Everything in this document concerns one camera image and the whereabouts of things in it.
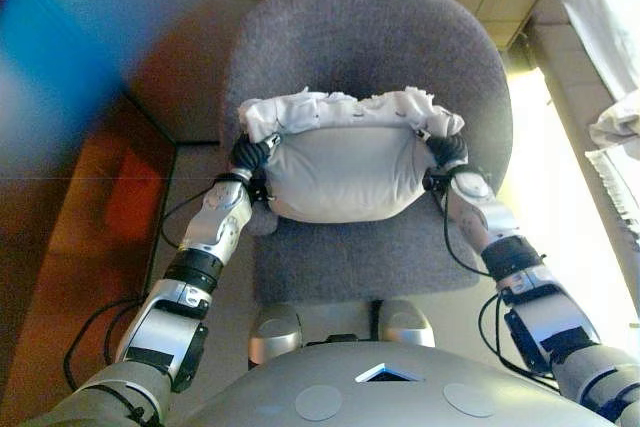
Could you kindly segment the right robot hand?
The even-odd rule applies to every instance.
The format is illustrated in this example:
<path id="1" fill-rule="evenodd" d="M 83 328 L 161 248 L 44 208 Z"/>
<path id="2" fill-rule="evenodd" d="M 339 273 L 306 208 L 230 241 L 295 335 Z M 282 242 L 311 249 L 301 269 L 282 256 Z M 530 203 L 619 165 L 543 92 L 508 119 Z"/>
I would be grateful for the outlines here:
<path id="1" fill-rule="evenodd" d="M 451 172 L 468 166 L 469 151 L 461 134 L 438 137 L 421 129 L 416 136 L 426 145 L 439 171 Z"/>

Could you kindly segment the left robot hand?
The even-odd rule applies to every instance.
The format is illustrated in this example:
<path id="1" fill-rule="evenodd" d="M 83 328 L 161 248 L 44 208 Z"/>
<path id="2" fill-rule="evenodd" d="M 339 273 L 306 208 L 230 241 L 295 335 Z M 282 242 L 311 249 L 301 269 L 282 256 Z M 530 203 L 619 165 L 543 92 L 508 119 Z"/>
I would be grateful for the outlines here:
<path id="1" fill-rule="evenodd" d="M 230 153 L 230 171 L 249 181 L 254 172 L 268 162 L 280 143 L 281 136 L 278 133 L 256 143 L 251 141 L 247 133 L 241 134 Z"/>

